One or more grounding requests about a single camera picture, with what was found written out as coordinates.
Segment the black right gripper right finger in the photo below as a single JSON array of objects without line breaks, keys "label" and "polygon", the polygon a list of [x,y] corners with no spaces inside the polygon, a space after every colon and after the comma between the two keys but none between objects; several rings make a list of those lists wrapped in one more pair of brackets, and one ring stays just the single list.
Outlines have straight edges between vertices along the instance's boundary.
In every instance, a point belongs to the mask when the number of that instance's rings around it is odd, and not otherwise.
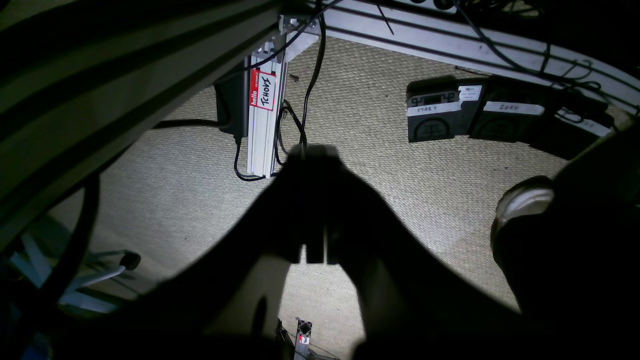
[{"label": "black right gripper right finger", "polygon": [[530,322],[443,264],[335,150],[322,150],[320,164],[327,256],[356,289],[365,333],[354,359],[414,358],[429,346],[530,337]]}]

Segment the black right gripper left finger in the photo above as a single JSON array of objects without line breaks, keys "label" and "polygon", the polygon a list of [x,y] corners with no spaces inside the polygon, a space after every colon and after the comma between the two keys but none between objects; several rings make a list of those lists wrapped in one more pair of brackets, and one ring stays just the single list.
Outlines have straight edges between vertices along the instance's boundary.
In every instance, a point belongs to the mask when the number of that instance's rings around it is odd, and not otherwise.
[{"label": "black right gripper left finger", "polygon": [[326,152],[292,153],[274,182],[188,269],[125,308],[138,359],[292,360],[277,339],[292,264],[325,259]]}]

